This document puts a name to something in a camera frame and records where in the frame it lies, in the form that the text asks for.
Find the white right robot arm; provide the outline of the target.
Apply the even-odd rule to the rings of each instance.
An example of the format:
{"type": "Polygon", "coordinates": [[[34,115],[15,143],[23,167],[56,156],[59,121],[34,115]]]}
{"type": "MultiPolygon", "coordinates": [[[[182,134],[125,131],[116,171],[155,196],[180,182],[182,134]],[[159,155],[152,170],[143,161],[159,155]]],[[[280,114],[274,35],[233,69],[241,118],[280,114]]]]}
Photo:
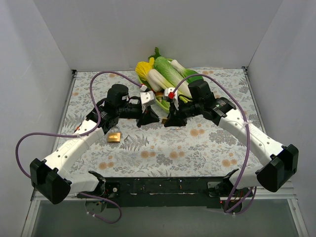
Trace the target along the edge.
{"type": "Polygon", "coordinates": [[[246,152],[253,153],[260,162],[259,167],[228,173],[215,186],[214,195],[235,196],[243,188],[257,186],[275,193],[296,173],[299,151],[294,145],[285,146],[245,121],[235,104],[225,97],[215,98],[204,80],[191,82],[189,91],[192,97],[184,103],[175,88],[165,90],[170,108],[164,126],[185,126],[188,118],[202,115],[246,145],[246,152]]]}

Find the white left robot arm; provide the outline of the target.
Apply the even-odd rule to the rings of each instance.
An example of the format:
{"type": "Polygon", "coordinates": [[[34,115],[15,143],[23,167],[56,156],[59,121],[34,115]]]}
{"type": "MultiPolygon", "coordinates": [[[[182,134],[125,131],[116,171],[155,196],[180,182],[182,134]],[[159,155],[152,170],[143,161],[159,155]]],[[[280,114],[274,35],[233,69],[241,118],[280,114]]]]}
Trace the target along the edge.
{"type": "Polygon", "coordinates": [[[112,85],[107,97],[96,104],[97,108],[87,115],[73,138],[43,160],[36,158],[31,162],[32,186],[53,204],[59,204],[72,193],[101,197],[105,193],[105,177],[95,171],[84,175],[71,175],[69,171],[91,145],[118,124],[119,119],[135,119],[137,127],[159,122],[151,108],[156,102],[153,91],[141,92],[134,99],[136,104],[129,102],[127,86],[112,85]]]}

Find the large brass padlock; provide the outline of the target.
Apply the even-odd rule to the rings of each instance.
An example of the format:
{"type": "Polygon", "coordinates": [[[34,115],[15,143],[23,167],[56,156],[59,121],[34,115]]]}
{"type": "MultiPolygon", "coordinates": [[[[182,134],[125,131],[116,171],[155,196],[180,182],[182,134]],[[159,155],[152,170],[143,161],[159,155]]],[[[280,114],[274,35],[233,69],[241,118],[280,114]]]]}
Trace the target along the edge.
{"type": "Polygon", "coordinates": [[[107,142],[108,143],[119,143],[121,140],[121,132],[119,126],[112,127],[107,133],[107,142]]]}

